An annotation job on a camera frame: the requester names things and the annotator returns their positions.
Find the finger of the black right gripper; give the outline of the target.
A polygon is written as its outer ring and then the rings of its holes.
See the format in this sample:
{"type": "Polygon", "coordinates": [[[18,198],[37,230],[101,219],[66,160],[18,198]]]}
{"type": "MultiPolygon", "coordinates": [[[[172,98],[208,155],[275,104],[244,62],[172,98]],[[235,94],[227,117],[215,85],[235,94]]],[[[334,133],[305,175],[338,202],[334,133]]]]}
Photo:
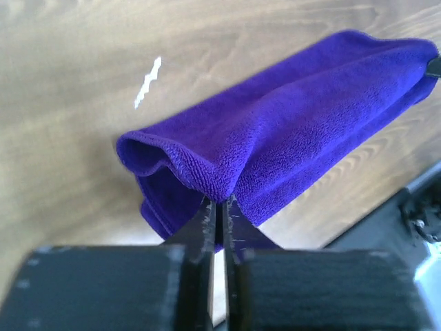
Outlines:
{"type": "Polygon", "coordinates": [[[425,74],[428,77],[441,77],[441,56],[438,56],[428,62],[425,74]]]}

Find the purple towel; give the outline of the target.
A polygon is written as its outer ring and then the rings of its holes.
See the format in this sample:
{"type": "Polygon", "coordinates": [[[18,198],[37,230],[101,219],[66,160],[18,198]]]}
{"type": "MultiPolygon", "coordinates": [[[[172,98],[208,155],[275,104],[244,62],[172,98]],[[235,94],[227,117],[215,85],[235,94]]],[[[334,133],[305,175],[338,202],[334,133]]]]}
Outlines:
{"type": "Polygon", "coordinates": [[[164,239],[204,197],[235,196],[259,226],[411,106],[436,80],[426,39],[345,30],[116,142],[143,195],[141,215],[164,239]]]}

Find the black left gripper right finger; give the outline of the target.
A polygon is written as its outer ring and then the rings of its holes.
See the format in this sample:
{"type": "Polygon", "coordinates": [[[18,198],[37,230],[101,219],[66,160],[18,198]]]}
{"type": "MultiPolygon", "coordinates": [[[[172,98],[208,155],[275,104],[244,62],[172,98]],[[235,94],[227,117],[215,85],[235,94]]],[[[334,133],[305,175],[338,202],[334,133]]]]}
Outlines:
{"type": "Polygon", "coordinates": [[[432,330],[405,262],[386,250],[284,250],[235,197],[222,205],[229,330],[432,330]]]}

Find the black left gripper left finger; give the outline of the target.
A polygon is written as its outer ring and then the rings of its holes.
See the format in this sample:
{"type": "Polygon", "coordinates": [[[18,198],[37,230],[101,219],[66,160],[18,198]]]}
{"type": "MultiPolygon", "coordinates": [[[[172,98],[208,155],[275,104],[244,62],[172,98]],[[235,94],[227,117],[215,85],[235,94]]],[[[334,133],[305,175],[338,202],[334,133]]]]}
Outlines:
{"type": "Polygon", "coordinates": [[[41,246],[16,273],[2,330],[211,330],[216,205],[160,245],[41,246]]]}

